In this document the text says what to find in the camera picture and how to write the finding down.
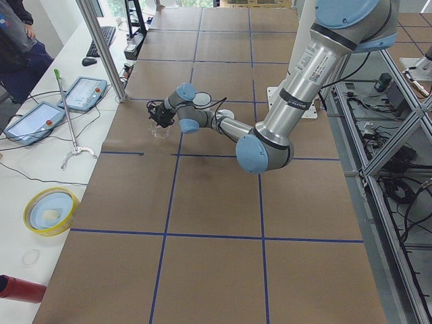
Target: white table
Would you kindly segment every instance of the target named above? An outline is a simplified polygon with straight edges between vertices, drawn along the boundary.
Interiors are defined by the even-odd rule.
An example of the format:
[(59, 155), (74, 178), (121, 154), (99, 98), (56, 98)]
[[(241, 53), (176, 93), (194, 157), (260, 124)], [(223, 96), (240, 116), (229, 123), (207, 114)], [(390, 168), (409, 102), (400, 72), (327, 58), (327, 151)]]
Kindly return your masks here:
[[(115, 26), (112, 21), (101, 21), (101, 26), (104, 26), (104, 24)], [(100, 58), (97, 64), (88, 67), (83, 67), (81, 64), (82, 59), (86, 56), (90, 42), (90, 34), (83, 23), (78, 27), (47, 73), (37, 84), (32, 95), (58, 90), (54, 74), (55, 68), (60, 70), (65, 89), (69, 88), (79, 76), (101, 78), (110, 83)], [(117, 30), (115, 40), (110, 46), (110, 52), (118, 72), (121, 72), (123, 65), (127, 63), (123, 53), (125, 48), (126, 32)], [(101, 114), (100, 118), (95, 120), (78, 137), (78, 145), (92, 148), (97, 155), (100, 154), (101, 145), (107, 135), (118, 105), (114, 90), (112, 87), (109, 87), (109, 89), (105, 98), (97, 105)], [(60, 99), (60, 94), (39, 96), (36, 99), (39, 102), (47, 101), (56, 104)], [(23, 114), (35, 105), (36, 103), (30, 99), (22, 105), (18, 113)], [(99, 112), (96, 109), (92, 109), (84, 115), (72, 113), (72, 117), (79, 116), (73, 120), (75, 133), (78, 134), (85, 125), (98, 115)], [(64, 124), (56, 128), (52, 136), (70, 139), (68, 125)], [(20, 144), (4, 139), (4, 135), (0, 138), (0, 150), (20, 146)], [(60, 165), (65, 154), (71, 150), (72, 142), (70, 141), (46, 138), (29, 147), (3, 151), (3, 158), (0, 162), (20, 170), (31, 178), (87, 184), (97, 160), (89, 153), (82, 153), (71, 157), (66, 169), (62, 171)], [(71, 190), (80, 200), (86, 190), (85, 186), (31, 181), (0, 165), (0, 274), (40, 284), (48, 284), (68, 231), (50, 238), (39, 236), (24, 225), (23, 212), (33, 196), (44, 189), (55, 186)], [(33, 255), (39, 253), (37, 262), (31, 266), (25, 266), (22, 262), (23, 257), (28, 253)], [(29, 324), (32, 322), (38, 308), (39, 304), (0, 299), (0, 323)]]

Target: red cup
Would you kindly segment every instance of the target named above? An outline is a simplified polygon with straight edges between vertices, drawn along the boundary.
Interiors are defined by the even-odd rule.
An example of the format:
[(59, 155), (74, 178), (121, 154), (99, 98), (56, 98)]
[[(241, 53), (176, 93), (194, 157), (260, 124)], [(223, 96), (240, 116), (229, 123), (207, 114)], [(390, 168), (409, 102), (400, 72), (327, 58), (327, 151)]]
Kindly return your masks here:
[(47, 287), (39, 283), (0, 275), (0, 298), (37, 304), (42, 301), (46, 289)]

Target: keyboard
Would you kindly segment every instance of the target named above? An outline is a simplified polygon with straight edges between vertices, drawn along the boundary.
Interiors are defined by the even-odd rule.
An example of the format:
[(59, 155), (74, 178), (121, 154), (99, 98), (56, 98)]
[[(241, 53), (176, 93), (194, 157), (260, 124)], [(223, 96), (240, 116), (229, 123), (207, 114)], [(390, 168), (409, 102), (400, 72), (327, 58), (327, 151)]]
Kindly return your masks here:
[[(105, 43), (109, 47), (109, 45), (112, 44), (113, 39), (114, 39), (115, 27), (114, 26), (102, 26), (101, 32), (103, 35), (103, 39), (105, 39)], [(92, 43), (90, 45), (90, 48), (88, 49), (86, 56), (87, 57), (99, 57), (100, 56), (99, 53), (97, 52), (96, 44), (93, 40), (92, 40)]]

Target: yellow bowl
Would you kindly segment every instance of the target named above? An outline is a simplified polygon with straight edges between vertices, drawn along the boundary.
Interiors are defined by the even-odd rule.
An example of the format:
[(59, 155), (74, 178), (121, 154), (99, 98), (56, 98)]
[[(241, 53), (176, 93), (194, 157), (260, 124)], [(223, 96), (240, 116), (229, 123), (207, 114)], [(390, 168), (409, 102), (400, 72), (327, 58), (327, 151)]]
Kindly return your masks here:
[[(55, 194), (55, 193), (63, 193), (63, 194), (67, 194), (68, 196), (71, 197), (72, 208), (71, 208), (70, 212), (67, 214), (65, 219), (63, 219), (60, 223), (58, 223), (57, 225), (55, 225), (53, 227), (49, 227), (47, 229), (37, 229), (37, 228), (33, 227), (31, 222), (30, 222), (30, 216), (32, 214), (33, 208), (36, 206), (36, 204), (39, 201), (44, 199), (46, 196), (49, 196), (50, 194)], [(54, 187), (54, 188), (43, 190), (42, 192), (39, 192), (36, 196), (34, 196), (30, 200), (30, 202), (27, 204), (26, 208), (24, 209), (24, 224), (26, 224), (26, 227), (30, 231), (33, 231), (34, 233), (37, 233), (37, 234), (42, 235), (42, 236), (54, 236), (54, 235), (63, 233), (65, 230), (70, 228), (70, 226), (72, 224), (74, 211), (76, 210), (76, 208), (78, 207), (79, 204), (80, 204), (80, 201), (68, 189), (61, 188), (61, 187)]]

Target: person's arm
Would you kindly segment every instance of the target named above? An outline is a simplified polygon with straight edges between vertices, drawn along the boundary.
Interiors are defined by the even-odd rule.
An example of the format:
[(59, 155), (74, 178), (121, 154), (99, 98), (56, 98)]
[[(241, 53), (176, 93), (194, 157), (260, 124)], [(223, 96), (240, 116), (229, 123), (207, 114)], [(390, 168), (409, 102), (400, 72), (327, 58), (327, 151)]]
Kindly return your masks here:
[(6, 0), (7, 3), (11, 6), (13, 12), (21, 19), (24, 23), (24, 27), (26, 29), (26, 34), (30, 38), (36, 37), (36, 34), (33, 31), (33, 17), (30, 12), (28, 12), (24, 5), (22, 4), (22, 0)]

